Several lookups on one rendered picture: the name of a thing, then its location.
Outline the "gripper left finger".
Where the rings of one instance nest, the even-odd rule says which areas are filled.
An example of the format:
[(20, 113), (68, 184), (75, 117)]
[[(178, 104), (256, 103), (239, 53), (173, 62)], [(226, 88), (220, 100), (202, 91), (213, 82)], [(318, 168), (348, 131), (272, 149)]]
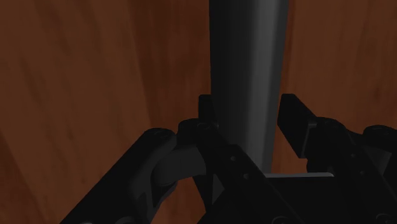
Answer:
[(248, 155), (218, 132), (210, 95), (198, 98), (198, 117), (177, 131), (145, 131), (60, 224), (151, 224), (186, 178), (205, 205), (197, 224), (298, 224)]

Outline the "dark grey robot stand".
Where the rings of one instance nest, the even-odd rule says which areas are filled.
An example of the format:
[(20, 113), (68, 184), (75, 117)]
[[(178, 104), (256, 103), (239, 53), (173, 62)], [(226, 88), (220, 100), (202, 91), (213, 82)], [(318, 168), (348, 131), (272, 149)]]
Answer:
[(289, 0), (209, 0), (211, 95), (220, 133), (271, 172)]

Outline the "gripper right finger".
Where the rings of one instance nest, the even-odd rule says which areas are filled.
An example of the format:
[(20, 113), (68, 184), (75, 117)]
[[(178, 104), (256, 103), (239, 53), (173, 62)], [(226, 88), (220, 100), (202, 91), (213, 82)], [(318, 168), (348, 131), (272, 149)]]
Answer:
[(282, 94), (277, 125), (308, 172), (331, 172), (351, 224), (397, 224), (397, 189), (384, 177), (397, 156), (397, 130), (372, 125), (358, 134), (316, 116), (295, 94)]

